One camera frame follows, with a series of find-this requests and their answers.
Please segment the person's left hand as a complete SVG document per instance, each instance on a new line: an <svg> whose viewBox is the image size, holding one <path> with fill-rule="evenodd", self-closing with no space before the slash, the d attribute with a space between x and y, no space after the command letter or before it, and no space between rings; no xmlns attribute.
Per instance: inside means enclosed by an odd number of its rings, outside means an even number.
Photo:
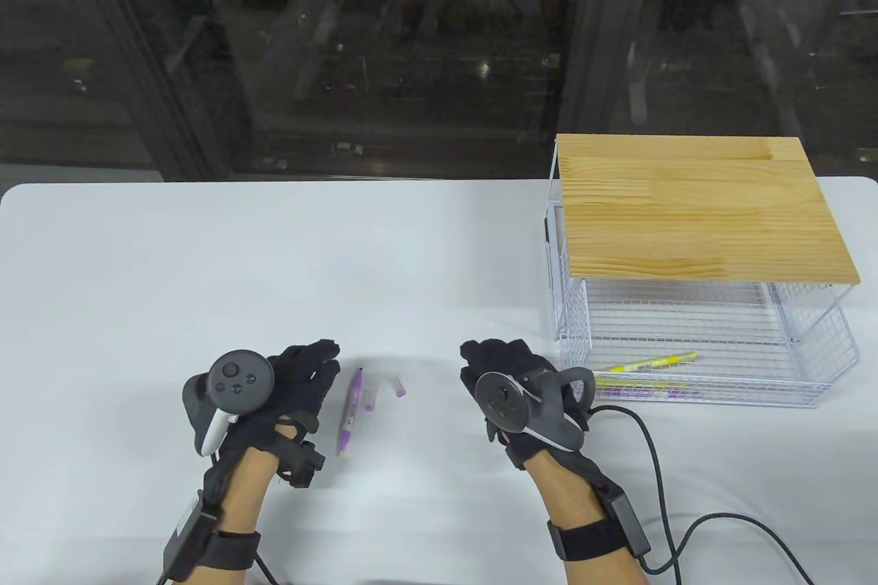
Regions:
<svg viewBox="0 0 878 585"><path fill-rule="evenodd" d="M341 347L331 339L289 346L268 357L275 385L266 403L230 425L219 457L204 474L206 499L219 503L248 449L276 457L276 474L294 488L307 488L325 457L305 440L319 429L323 402L341 372Z"/></svg>

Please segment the person's right hand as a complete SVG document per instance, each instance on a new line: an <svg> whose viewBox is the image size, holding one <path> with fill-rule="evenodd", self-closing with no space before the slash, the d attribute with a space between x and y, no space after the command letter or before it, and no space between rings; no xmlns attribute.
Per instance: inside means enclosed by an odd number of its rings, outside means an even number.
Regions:
<svg viewBox="0 0 878 585"><path fill-rule="evenodd" d="M613 500L623 494L582 452L596 393L589 369L561 372L521 339L471 340L459 350L466 362L460 378L485 416L488 438L505 447L518 469L548 451L600 497Z"/></svg>

